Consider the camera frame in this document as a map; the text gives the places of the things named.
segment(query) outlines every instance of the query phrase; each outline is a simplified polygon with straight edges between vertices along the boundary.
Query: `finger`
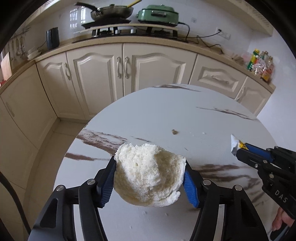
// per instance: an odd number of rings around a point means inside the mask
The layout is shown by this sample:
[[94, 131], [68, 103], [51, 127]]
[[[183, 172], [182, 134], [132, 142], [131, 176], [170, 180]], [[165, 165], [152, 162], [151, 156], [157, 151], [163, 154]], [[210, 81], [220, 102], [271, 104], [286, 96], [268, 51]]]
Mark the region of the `finger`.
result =
[[289, 227], [292, 226], [292, 224], [294, 223], [294, 219], [291, 219], [289, 217], [289, 215], [286, 213], [286, 212], [283, 212], [282, 215], [281, 215], [281, 219], [283, 220], [283, 222], [285, 224], [287, 224]]
[[281, 228], [281, 225], [283, 224], [282, 220], [282, 213], [284, 210], [282, 208], [279, 208], [276, 214], [276, 217], [274, 218], [274, 221], [272, 222], [272, 231], [276, 231]]

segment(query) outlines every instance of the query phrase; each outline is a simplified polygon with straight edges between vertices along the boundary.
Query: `wok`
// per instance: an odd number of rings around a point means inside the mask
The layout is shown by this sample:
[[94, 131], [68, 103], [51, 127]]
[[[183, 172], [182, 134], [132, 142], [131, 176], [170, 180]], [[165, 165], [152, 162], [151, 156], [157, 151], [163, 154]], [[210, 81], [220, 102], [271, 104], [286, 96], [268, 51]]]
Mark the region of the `wok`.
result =
[[77, 2], [75, 3], [76, 6], [83, 6], [86, 8], [91, 9], [91, 18], [94, 21], [101, 20], [103, 18], [128, 18], [133, 13], [133, 8], [131, 6], [137, 4], [138, 2], [141, 2], [142, 0], [137, 0], [136, 2], [128, 5], [128, 6], [120, 6], [120, 5], [114, 5], [110, 4], [110, 6], [107, 7], [95, 7], [93, 5]]

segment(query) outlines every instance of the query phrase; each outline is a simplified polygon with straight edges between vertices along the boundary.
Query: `food wrapper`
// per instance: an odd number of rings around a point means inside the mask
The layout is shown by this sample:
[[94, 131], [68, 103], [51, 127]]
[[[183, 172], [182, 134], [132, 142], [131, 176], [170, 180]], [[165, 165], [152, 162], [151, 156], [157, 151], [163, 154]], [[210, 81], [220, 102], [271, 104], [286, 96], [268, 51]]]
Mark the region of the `food wrapper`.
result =
[[236, 156], [237, 150], [240, 148], [249, 150], [243, 142], [237, 139], [234, 135], [231, 135], [231, 153]]

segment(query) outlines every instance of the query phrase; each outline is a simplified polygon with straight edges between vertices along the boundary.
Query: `condiment bottle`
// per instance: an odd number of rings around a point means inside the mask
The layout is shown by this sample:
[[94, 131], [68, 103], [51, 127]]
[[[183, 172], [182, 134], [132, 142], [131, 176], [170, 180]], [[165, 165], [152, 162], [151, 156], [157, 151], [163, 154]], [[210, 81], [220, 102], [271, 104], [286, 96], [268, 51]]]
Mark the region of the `condiment bottle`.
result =
[[262, 74], [261, 78], [265, 82], [269, 82], [270, 81], [270, 76], [271, 76], [273, 70], [274, 70], [273, 58], [270, 56], [269, 59], [266, 61], [266, 68], [263, 71], [263, 74]]
[[254, 75], [257, 75], [259, 77], [262, 76], [263, 71], [266, 68], [265, 59], [268, 58], [268, 52], [262, 51], [262, 53], [259, 55], [259, 58], [256, 59], [256, 62], [252, 65], [252, 73]]
[[253, 64], [256, 62], [257, 58], [259, 58], [259, 53], [260, 53], [259, 49], [255, 49], [253, 51], [251, 60], [250, 60], [248, 67], [247, 67], [248, 70], [252, 70]]

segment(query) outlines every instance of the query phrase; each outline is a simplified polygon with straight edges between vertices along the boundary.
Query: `black thermos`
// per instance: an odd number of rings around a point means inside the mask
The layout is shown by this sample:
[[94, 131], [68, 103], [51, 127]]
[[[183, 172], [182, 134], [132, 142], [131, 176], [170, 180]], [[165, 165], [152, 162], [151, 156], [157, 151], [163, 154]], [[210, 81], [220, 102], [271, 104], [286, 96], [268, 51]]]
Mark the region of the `black thermos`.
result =
[[46, 45], [48, 50], [52, 50], [59, 46], [59, 30], [57, 27], [46, 32]]

